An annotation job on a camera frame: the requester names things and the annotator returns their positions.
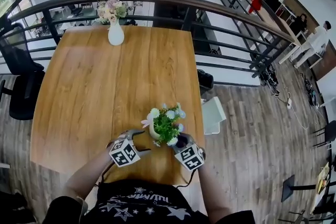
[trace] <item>floor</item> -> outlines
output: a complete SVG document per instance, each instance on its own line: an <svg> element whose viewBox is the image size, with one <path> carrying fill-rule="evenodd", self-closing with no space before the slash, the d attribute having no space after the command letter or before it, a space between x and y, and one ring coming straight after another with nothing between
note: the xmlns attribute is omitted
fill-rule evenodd
<svg viewBox="0 0 336 224"><path fill-rule="evenodd" d="M291 92L292 110L272 97L267 87L240 88L215 86L204 98L218 96L227 120L220 133L206 136L207 162L225 191L232 211L251 209L256 223L278 223L277 218L290 219L287 212L309 209L313 191L298 191L281 203L282 182L292 174L296 184L315 184L320 167L326 164L325 147L312 148L320 142L311 133L325 125L324 117L308 105L300 72L289 62L276 64L280 97ZM14 76L0 76L11 88ZM28 200L35 216L42 222L50 202L59 195L69 175L61 175L29 161L31 121L9 117L10 98L0 103L0 162L11 164L9 182ZM198 183L182 193L194 210L204 211ZM94 193L90 197L94 202Z"/></svg>

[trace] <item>white vase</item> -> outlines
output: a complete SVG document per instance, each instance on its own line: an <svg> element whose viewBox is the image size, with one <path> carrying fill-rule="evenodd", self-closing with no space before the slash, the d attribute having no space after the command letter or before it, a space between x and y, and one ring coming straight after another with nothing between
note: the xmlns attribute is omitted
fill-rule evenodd
<svg viewBox="0 0 336 224"><path fill-rule="evenodd" d="M111 45L117 46L123 43L125 35L120 27L119 19L116 22L111 22L111 26L109 29L109 42Z"/></svg>
<svg viewBox="0 0 336 224"><path fill-rule="evenodd" d="M154 130L154 124L149 125L149 134L154 140L160 139L160 135Z"/></svg>

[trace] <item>wood grain tabletop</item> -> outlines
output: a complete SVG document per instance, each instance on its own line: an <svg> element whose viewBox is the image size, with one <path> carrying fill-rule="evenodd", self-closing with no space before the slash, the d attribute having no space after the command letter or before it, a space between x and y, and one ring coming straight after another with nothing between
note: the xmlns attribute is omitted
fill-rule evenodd
<svg viewBox="0 0 336 224"><path fill-rule="evenodd" d="M106 26L67 29L50 61L31 131L31 161L73 173L128 129L141 129L151 108L179 102L185 133L204 146L200 91L190 32L123 26L121 46L108 42ZM107 182L138 178L180 184L190 173L167 146L145 133L136 146L152 149L135 164L114 166Z"/></svg>

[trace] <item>black pants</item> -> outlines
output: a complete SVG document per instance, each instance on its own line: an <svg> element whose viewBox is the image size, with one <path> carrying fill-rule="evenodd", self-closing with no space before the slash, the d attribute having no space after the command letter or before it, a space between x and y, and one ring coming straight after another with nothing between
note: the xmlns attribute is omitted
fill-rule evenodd
<svg viewBox="0 0 336 224"><path fill-rule="evenodd" d="M0 191L1 218L8 220L9 224L35 222L32 212L26 207L27 201L21 194L12 195Z"/></svg>

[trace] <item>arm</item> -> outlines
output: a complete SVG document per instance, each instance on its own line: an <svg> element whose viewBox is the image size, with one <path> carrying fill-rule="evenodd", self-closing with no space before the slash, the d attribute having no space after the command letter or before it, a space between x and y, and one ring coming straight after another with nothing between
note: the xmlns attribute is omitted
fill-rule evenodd
<svg viewBox="0 0 336 224"><path fill-rule="evenodd" d="M206 164L198 169L205 209L211 224L231 214L225 201L225 193Z"/></svg>
<svg viewBox="0 0 336 224"><path fill-rule="evenodd" d="M112 162L109 151L113 143L90 160L81 169L76 171L66 182L62 195L77 199L77 196L85 200L90 191L95 186L99 176L104 171L106 166Z"/></svg>

